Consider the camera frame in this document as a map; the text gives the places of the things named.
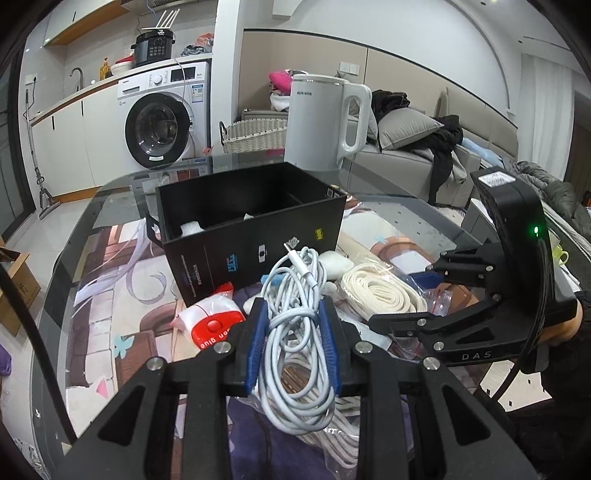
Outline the white front-load washing machine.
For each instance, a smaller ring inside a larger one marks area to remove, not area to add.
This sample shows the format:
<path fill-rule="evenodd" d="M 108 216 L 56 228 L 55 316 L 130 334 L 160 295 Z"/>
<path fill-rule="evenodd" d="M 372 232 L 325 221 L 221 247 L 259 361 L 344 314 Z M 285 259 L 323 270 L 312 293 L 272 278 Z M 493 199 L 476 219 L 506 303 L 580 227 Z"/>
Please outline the white front-load washing machine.
<path fill-rule="evenodd" d="M 211 152 L 211 61 L 176 62 L 117 84 L 123 146 L 155 170 Z"/>

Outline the white foam padding in box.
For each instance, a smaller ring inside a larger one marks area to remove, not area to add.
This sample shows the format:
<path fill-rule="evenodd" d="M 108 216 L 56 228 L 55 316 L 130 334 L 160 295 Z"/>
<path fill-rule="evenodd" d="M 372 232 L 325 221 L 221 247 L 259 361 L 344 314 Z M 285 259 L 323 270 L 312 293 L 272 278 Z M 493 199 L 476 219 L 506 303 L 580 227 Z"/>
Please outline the white foam padding in box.
<path fill-rule="evenodd" d="M 180 226 L 180 228 L 182 238 L 204 232 L 204 228 L 202 228 L 197 221 L 184 223 Z"/>

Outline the white electric kettle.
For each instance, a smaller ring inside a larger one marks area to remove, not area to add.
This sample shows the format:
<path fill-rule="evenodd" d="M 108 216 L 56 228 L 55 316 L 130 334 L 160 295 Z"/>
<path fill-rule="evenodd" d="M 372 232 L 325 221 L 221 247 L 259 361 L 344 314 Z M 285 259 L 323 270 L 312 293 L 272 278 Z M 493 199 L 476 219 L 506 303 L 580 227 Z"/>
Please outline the white electric kettle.
<path fill-rule="evenodd" d="M 355 142 L 346 141 L 349 104 L 359 105 Z M 301 170 L 329 172 L 363 149 L 372 91 L 365 84 L 325 75 L 297 74 L 291 81 L 284 160 Z"/>

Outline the white wicker basket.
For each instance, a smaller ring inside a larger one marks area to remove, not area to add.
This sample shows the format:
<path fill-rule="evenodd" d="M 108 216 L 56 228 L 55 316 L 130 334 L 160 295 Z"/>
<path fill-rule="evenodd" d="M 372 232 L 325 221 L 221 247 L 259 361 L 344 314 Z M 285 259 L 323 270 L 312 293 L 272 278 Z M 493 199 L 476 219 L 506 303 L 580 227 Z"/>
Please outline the white wicker basket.
<path fill-rule="evenodd" d="M 218 126 L 226 154 L 280 150 L 286 145 L 287 119 L 253 118 Z"/>

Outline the black cardboard storage box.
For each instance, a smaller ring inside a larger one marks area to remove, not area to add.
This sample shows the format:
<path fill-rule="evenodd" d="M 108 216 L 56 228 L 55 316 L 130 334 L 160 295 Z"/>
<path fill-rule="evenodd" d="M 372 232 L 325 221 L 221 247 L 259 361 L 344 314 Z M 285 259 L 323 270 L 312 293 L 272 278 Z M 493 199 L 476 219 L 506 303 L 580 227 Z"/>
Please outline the black cardboard storage box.
<path fill-rule="evenodd" d="M 191 306 L 227 282 L 256 283 L 288 248 L 335 249 L 345 206 L 341 189 L 290 163 L 266 164 L 157 188 L 146 233 Z M 204 232 L 182 238 L 190 221 Z"/>

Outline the pink clothes pile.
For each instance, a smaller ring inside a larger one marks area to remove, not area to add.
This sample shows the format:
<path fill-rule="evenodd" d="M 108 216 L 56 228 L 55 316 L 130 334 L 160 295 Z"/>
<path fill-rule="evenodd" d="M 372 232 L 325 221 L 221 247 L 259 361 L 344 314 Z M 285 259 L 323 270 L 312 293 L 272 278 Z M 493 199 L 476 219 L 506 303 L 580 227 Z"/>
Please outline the pink clothes pile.
<path fill-rule="evenodd" d="M 281 95 L 290 95 L 293 71 L 277 70 L 269 74 L 270 86 Z"/>

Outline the black electric pressure cooker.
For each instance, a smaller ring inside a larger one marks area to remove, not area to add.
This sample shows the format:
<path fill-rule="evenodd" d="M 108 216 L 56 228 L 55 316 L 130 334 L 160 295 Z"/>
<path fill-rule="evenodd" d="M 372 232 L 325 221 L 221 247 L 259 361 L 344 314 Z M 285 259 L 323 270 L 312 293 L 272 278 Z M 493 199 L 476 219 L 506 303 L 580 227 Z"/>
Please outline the black electric pressure cooker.
<path fill-rule="evenodd" d="M 133 67 L 170 59 L 174 43 L 174 33 L 170 29 L 151 29 L 141 33 L 131 45 Z"/>

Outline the white kitchen cabinet counter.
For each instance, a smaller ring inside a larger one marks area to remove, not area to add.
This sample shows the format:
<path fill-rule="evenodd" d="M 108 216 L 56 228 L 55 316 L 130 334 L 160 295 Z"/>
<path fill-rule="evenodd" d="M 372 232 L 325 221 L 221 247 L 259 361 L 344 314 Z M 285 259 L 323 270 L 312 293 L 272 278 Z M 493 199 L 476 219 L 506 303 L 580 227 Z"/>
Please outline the white kitchen cabinet counter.
<path fill-rule="evenodd" d="M 131 162 L 123 146 L 117 84 L 128 76 L 196 60 L 209 54 L 156 62 L 83 89 L 36 115 L 32 132 L 45 187 L 55 196 L 96 188 L 123 175 L 148 170 Z"/>

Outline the red white balloon glue pack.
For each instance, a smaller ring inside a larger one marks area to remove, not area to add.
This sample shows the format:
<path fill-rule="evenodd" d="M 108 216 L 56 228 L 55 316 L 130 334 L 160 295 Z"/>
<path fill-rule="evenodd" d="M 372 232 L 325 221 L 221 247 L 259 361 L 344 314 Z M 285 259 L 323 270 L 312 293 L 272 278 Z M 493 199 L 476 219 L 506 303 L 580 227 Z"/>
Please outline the red white balloon glue pack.
<path fill-rule="evenodd" d="M 228 337 L 232 326 L 245 321 L 245 314 L 233 301 L 233 285 L 227 282 L 213 295 L 180 311 L 172 322 L 187 340 L 204 350 Z"/>

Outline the floor mop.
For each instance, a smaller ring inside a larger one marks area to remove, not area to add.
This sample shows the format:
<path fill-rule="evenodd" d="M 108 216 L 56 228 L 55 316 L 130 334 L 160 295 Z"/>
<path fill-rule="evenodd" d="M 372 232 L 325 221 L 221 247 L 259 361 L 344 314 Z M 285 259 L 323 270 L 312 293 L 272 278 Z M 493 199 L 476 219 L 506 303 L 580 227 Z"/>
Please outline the floor mop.
<path fill-rule="evenodd" d="M 30 155 L 33 162 L 33 169 L 35 173 L 35 182 L 38 187 L 38 198 L 39 198 L 39 212 L 38 217 L 40 220 L 44 220 L 52 213 L 56 208 L 60 206 L 60 202 L 54 198 L 49 190 L 45 187 L 45 177 L 42 175 L 39 168 L 38 159 L 35 150 L 35 143 L 32 132 L 32 121 L 30 117 L 30 109 L 32 106 L 32 100 L 35 88 L 31 90 L 25 90 L 25 112 L 24 118 L 27 126 L 27 136 L 29 142 Z"/>

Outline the grey cushion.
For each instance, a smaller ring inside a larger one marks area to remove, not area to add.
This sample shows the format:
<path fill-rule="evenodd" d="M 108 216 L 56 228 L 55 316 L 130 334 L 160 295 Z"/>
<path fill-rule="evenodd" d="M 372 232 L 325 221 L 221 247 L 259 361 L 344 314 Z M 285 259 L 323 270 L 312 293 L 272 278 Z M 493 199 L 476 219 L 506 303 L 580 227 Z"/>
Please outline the grey cushion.
<path fill-rule="evenodd" d="M 378 123 L 381 149 L 401 149 L 424 139 L 443 126 L 443 123 L 415 109 L 393 110 Z"/>

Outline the kitchen faucet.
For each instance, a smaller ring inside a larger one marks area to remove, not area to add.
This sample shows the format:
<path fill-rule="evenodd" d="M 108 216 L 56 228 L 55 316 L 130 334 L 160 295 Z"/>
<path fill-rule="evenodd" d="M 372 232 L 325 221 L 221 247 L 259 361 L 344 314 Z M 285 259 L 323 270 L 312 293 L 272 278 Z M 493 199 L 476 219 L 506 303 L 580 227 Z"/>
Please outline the kitchen faucet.
<path fill-rule="evenodd" d="M 73 78 L 74 75 L 77 74 L 77 80 L 75 83 L 75 91 L 80 91 L 84 88 L 84 73 L 80 67 L 74 67 L 71 72 L 69 73 L 69 77 Z"/>

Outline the grey sofa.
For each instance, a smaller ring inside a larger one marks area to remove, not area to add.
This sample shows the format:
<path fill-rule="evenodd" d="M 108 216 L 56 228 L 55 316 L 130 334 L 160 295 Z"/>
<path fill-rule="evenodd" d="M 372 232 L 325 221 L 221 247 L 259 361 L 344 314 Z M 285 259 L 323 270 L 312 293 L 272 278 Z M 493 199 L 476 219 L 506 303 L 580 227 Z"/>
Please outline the grey sofa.
<path fill-rule="evenodd" d="M 518 153 L 518 128 L 494 109 L 473 95 L 448 87 L 437 102 L 436 113 L 452 114 L 460 119 L 464 136 L 479 146 L 501 156 L 502 161 L 515 160 Z M 460 145 L 453 155 L 454 170 L 439 189 L 437 203 L 463 208 L 473 194 L 470 174 L 481 167 L 481 157 Z M 433 161 L 428 154 L 403 150 L 380 150 L 367 145 L 356 153 L 353 162 L 368 168 L 381 177 L 402 187 L 418 198 L 426 200 Z"/>

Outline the black jacket on sofa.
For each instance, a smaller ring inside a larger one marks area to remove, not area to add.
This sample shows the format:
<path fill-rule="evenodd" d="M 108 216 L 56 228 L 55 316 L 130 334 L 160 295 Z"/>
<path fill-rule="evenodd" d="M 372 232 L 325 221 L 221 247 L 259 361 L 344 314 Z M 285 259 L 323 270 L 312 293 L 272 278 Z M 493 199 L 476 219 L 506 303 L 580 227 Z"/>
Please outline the black jacket on sofa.
<path fill-rule="evenodd" d="M 452 153 L 464 136 L 458 115 L 436 117 L 436 120 L 443 126 L 410 147 L 411 150 L 430 150 L 433 153 L 428 196 L 428 203 L 431 205 L 436 205 L 438 191 L 453 171 Z"/>

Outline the brown cardboard box on floor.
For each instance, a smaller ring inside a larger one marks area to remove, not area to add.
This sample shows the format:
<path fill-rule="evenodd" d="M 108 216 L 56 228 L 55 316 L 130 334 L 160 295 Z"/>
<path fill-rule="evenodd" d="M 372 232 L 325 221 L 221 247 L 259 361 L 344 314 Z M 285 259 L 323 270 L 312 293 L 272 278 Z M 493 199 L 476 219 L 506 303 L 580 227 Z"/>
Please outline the brown cardboard box on floor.
<path fill-rule="evenodd" d="M 40 285 L 27 265 L 28 258 L 28 253 L 10 250 L 1 241 L 1 265 L 18 289 L 25 305 L 30 307 L 40 292 Z M 21 328 L 21 322 L 4 293 L 1 293 L 1 324 L 13 336 Z"/>

